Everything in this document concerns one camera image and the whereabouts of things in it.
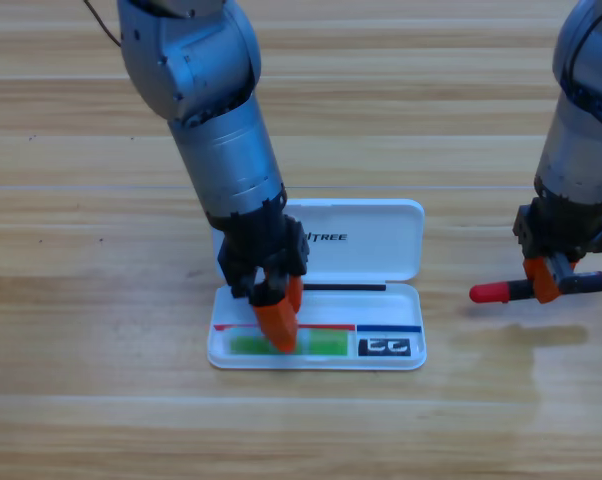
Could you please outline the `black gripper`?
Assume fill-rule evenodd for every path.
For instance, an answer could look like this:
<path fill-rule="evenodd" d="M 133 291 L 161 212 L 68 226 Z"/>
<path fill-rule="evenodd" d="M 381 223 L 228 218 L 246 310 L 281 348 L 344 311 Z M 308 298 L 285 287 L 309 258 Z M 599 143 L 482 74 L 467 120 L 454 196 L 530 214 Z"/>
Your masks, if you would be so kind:
<path fill-rule="evenodd" d="M 561 295 L 602 292 L 602 271 L 575 270 L 587 254 L 602 252 L 602 209 L 537 197 L 519 207 L 513 233 L 526 273 L 512 283 L 514 295 L 547 304 Z"/>
<path fill-rule="evenodd" d="M 208 220 L 224 234 L 218 262 L 232 295 L 254 306 L 261 332 L 277 351 L 292 353 L 309 245 L 301 222 L 283 212 L 286 202 L 282 192 L 252 212 Z"/>

